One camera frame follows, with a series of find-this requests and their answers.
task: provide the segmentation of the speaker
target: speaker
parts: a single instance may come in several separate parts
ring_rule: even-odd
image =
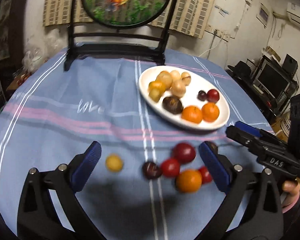
[[[282,68],[293,78],[298,69],[298,62],[293,57],[287,54]]]

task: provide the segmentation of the power outlet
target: power outlet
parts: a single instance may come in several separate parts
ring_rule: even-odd
[[[223,31],[217,30],[217,37],[221,38],[223,36]]]
[[[229,42],[230,41],[230,35],[229,34],[225,34],[225,36],[223,36],[223,39],[226,41],[226,42]]]
[[[207,24],[205,31],[208,32],[208,33],[212,33],[213,32],[213,27],[210,24]]]

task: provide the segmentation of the pink sleeve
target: pink sleeve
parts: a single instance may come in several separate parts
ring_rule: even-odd
[[[282,208],[282,213],[285,213],[287,211],[289,211],[297,202],[298,202],[298,199],[300,198],[300,191],[298,192],[298,197],[295,198],[295,200],[289,204],[288,206]]]

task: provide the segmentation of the computer monitor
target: computer monitor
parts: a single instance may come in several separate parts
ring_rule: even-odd
[[[268,63],[265,64],[257,79],[274,98],[278,98],[289,85],[289,82]]]

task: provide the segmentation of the air conditioner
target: air conditioner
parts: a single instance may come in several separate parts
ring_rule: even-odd
[[[287,13],[289,20],[300,28],[300,6],[288,2]]]

